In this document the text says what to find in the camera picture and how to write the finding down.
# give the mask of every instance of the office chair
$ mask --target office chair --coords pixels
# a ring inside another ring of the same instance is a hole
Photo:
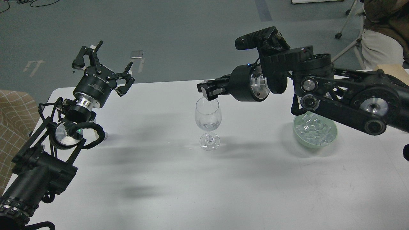
[[[351,7],[351,10],[350,10],[350,12],[349,12],[349,14],[348,14],[347,21],[345,22],[344,26],[342,27],[342,30],[344,29],[344,27],[345,27],[346,23],[348,22],[350,16],[352,15],[352,14],[351,14],[351,12],[353,12],[352,10],[354,10],[354,9],[356,8],[356,3],[357,3],[357,1],[358,1],[358,0],[355,0],[355,1],[354,1],[353,5],[352,5],[352,7]],[[345,47],[345,48],[344,48],[341,52],[339,52],[337,55],[335,55],[335,56],[331,59],[331,61],[334,62],[335,60],[337,60],[338,58],[340,58],[342,55],[344,55],[346,52],[348,52],[350,49],[353,49],[353,50],[354,50],[354,53],[355,53],[355,56],[357,57],[358,63],[359,63],[359,65],[360,65],[360,67],[361,67],[361,69],[365,69],[364,58],[363,58],[363,56],[362,56],[362,54],[361,54],[361,40],[362,40],[362,33],[364,32],[364,21],[365,21],[365,11],[364,11],[363,6],[359,7],[359,8],[356,10],[355,15],[359,16],[359,18],[360,18],[360,31],[359,31],[359,34],[358,34],[357,39],[356,39],[355,41],[351,42],[351,44],[349,44],[347,47]],[[341,35],[342,35],[342,30],[335,35],[335,38],[336,38],[336,39],[339,39],[339,38],[341,37]]]

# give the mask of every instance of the green bowl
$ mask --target green bowl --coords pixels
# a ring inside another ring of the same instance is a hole
[[[307,113],[303,114],[303,115],[299,115],[294,117],[294,120],[292,122],[292,130],[296,136],[296,139],[304,146],[308,147],[308,148],[314,148],[314,149],[318,149],[318,148],[322,148],[325,147],[329,144],[331,144],[332,142],[334,142],[334,140],[337,138],[338,135],[338,130],[337,130],[337,126],[335,125],[335,122],[333,122],[332,120],[326,118],[326,117],[322,117],[320,115],[314,114],[315,116],[318,117],[318,119],[321,121],[322,126],[324,126],[327,130],[327,132],[322,131],[322,133],[325,133],[325,135],[328,133],[328,136],[326,137],[326,141],[322,141],[323,138],[321,136],[318,136],[317,138],[307,138],[306,135],[303,135],[302,133],[300,133],[300,130],[297,129],[297,127],[299,128],[299,125],[302,126],[306,126],[308,125],[302,118],[305,115],[311,116],[312,112],[308,111]]]

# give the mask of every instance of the white pants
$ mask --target white pants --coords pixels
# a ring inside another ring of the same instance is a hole
[[[362,55],[366,69],[373,70],[379,64],[402,65],[403,48],[393,38],[366,29],[362,34]]]

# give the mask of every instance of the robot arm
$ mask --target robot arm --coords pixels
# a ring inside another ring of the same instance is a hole
[[[97,47],[83,46],[73,61],[72,67],[84,70],[84,75],[73,91],[74,100],[57,99],[54,103],[39,104],[38,111],[43,123],[20,149],[12,162],[13,173],[18,177],[0,198],[0,226],[7,230],[34,230],[55,226],[51,222],[27,225],[41,201],[51,203],[55,195],[61,194],[74,178],[77,167],[73,165],[82,149],[90,149],[104,140],[103,128],[94,123],[93,108],[102,108],[112,90],[119,96],[126,94],[135,79],[131,76],[130,62],[125,71],[115,74],[99,63]],[[90,57],[90,66],[85,67],[83,56]],[[125,79],[124,86],[117,87],[117,80]],[[44,118],[43,107],[53,106],[51,116]],[[97,140],[85,145],[83,129],[94,129]],[[49,138],[51,154],[42,143]],[[74,151],[66,161],[57,158],[57,149]]]
[[[257,48],[260,63],[198,84],[208,100],[231,94],[239,101],[263,101],[270,91],[283,93],[289,77],[294,115],[309,110],[370,135],[382,134],[387,125],[409,132],[409,86],[382,70],[334,69],[329,54],[314,54],[312,46],[290,49],[275,27],[236,39],[236,48]]]

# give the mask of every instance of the clear wine glass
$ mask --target clear wine glass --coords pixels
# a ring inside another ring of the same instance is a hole
[[[222,111],[219,101],[208,101],[200,98],[196,102],[195,120],[199,128],[208,131],[200,138],[200,146],[206,151],[213,151],[220,145],[220,137],[211,131],[217,129],[222,122]]]

